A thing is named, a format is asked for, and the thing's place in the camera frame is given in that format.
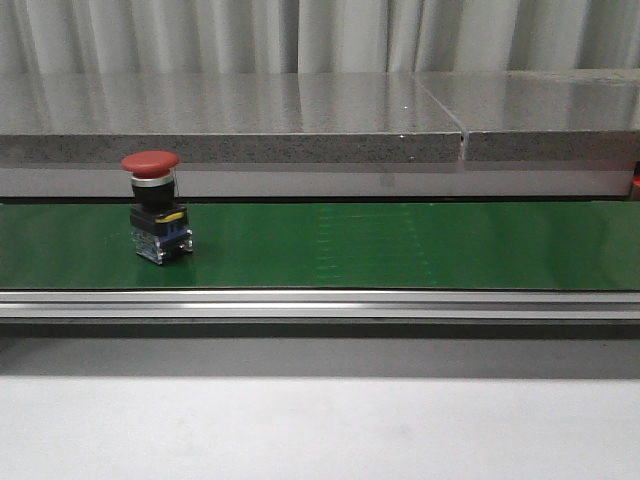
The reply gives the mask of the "red mushroom push button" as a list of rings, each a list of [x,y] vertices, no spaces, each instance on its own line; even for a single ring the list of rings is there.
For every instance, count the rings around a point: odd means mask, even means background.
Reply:
[[[193,252],[187,207],[176,200],[175,167],[180,158],[165,150],[148,150],[123,158],[131,174],[135,203],[129,219],[136,253],[164,265]]]

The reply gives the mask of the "green conveyor belt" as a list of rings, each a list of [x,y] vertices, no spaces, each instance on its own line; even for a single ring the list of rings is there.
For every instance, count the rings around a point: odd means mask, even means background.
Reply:
[[[635,202],[192,204],[194,251],[139,257],[125,204],[5,204],[5,289],[635,291]]]

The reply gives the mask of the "grey speckled stone counter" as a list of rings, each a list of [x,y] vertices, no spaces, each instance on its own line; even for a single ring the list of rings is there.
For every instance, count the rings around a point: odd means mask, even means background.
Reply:
[[[125,198],[180,157],[189,198],[624,198],[639,73],[50,74],[1,79],[5,198]]]

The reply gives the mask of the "white pleated curtain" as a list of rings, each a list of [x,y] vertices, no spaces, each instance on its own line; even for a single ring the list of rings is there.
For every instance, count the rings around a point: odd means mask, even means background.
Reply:
[[[5,1],[12,73],[635,68],[635,1]]]

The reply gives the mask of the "aluminium conveyor side rail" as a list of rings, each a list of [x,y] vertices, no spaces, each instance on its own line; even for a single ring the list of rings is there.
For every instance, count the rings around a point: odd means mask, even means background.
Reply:
[[[637,325],[636,292],[207,289],[4,291],[35,325]]]

